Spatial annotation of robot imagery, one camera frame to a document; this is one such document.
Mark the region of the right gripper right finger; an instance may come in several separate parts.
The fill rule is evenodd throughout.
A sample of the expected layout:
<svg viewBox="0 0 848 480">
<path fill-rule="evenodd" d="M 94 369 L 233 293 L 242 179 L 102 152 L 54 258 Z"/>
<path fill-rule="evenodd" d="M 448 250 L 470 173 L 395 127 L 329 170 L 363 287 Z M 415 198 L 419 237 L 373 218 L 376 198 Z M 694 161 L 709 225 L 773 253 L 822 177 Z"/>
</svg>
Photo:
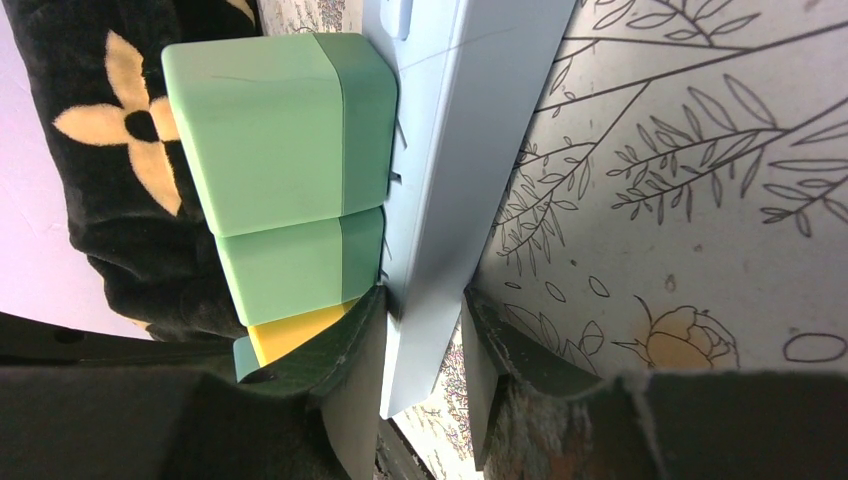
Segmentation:
<svg viewBox="0 0 848 480">
<path fill-rule="evenodd" d="M 461 333 L 476 467 L 488 479 L 843 479 L 847 378 L 625 372 L 602 379 L 475 289 Z"/>
</svg>

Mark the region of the blue power strip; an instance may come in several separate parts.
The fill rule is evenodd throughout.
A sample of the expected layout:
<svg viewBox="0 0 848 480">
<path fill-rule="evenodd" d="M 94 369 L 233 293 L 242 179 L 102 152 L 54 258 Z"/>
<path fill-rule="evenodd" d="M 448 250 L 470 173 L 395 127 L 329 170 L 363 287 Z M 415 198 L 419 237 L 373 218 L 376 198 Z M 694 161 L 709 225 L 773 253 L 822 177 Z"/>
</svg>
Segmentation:
<svg viewBox="0 0 848 480">
<path fill-rule="evenodd" d="M 381 269 L 392 304 L 381 415 L 431 393 L 571 1 L 368 1 L 396 74 Z"/>
</svg>

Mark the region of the green plug cube bottom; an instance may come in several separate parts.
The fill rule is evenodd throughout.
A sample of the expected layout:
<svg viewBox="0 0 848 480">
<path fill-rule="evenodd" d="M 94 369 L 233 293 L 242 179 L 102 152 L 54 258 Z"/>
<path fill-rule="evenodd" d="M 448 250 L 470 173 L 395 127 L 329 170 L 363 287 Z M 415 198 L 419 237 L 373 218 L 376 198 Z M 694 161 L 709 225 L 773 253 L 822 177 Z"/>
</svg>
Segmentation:
<svg viewBox="0 0 848 480">
<path fill-rule="evenodd" d="M 398 86 L 357 33 L 179 43 L 166 88 L 211 232 L 340 217 L 388 194 Z"/>
</svg>

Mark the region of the yellow plug cube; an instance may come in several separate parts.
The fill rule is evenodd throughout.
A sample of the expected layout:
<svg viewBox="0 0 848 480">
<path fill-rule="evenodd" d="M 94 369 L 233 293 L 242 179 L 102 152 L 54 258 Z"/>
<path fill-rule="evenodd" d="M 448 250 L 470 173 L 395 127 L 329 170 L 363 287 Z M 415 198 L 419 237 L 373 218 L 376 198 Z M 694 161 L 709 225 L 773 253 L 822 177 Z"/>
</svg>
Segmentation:
<svg viewBox="0 0 848 480">
<path fill-rule="evenodd" d="M 324 330 L 336 324 L 358 298 L 247 328 L 248 337 L 260 367 L 288 355 Z"/>
</svg>

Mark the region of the teal plug cube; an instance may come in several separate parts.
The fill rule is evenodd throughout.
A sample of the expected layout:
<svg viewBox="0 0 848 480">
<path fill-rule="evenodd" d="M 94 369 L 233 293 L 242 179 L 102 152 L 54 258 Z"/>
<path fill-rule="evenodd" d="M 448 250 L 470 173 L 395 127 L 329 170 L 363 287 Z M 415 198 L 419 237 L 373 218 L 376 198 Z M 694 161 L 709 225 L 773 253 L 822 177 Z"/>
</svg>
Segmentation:
<svg viewBox="0 0 848 480">
<path fill-rule="evenodd" d="M 241 382 L 244 378 L 260 369 L 260 365 L 249 336 L 241 337 L 233 342 L 233 360 L 235 378 Z"/>
</svg>

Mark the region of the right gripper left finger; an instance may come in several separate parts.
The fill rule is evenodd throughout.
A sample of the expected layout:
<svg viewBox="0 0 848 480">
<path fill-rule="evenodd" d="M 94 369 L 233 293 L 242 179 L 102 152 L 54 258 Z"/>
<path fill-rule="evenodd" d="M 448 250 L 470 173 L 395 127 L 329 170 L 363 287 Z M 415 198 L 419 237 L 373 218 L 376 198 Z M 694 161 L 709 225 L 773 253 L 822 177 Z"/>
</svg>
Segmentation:
<svg viewBox="0 0 848 480">
<path fill-rule="evenodd" d="M 229 343 L 1 318 L 5 479 L 368 479 L 387 291 L 238 377 Z"/>
</svg>

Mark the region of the green plug cube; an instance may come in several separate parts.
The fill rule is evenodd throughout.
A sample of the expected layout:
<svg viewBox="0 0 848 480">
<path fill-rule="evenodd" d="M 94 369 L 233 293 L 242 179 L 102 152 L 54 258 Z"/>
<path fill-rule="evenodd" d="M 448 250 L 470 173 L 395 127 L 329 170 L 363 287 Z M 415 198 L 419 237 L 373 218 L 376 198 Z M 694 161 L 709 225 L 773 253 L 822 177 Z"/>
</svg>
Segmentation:
<svg viewBox="0 0 848 480">
<path fill-rule="evenodd" d="M 378 280 L 383 234 L 377 207 L 218 238 L 239 321 L 257 326 L 361 297 Z"/>
<path fill-rule="evenodd" d="M 398 86 L 357 33 L 179 43 L 166 88 L 211 232 L 340 217 L 388 194 Z"/>
</svg>

